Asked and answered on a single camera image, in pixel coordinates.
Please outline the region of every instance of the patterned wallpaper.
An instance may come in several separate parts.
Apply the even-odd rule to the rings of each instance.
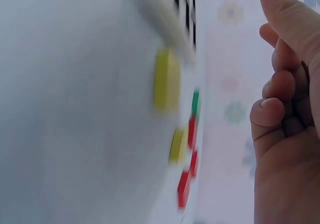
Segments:
[[[273,49],[258,35],[260,0],[204,0],[206,126],[194,224],[253,223],[256,158],[249,112],[273,74]],[[300,0],[319,12],[320,0]]]

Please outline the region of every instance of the black grid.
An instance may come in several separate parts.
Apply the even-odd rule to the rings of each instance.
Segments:
[[[174,0],[175,6],[178,9],[178,14],[179,14],[179,7],[180,7],[180,0]],[[197,44],[197,22],[196,22],[196,0],[185,0],[185,28],[188,34],[190,34],[190,27],[192,26],[193,28],[193,46],[196,48]]]

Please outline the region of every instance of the yellow piece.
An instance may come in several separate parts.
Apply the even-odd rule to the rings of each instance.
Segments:
[[[180,62],[173,49],[161,49],[155,64],[153,106],[161,112],[179,109]]]
[[[184,163],[187,157],[188,129],[177,128],[172,140],[169,162]]]

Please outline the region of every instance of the white board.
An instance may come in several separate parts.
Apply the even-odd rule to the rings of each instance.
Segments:
[[[190,111],[152,112],[164,40],[131,0],[0,0],[0,13],[0,223],[148,222]]]

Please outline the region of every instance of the red magnet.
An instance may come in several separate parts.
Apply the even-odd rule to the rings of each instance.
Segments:
[[[189,120],[189,136],[188,136],[188,146],[191,150],[195,150],[195,146],[197,143],[197,139],[196,139],[196,133],[198,131],[198,127],[197,127],[197,117],[193,116],[190,118]]]
[[[190,163],[190,174],[192,178],[195,178],[198,170],[198,151],[195,150],[192,153],[191,163]]]
[[[178,205],[179,208],[185,209],[190,193],[191,175],[189,171],[183,171],[178,186]]]

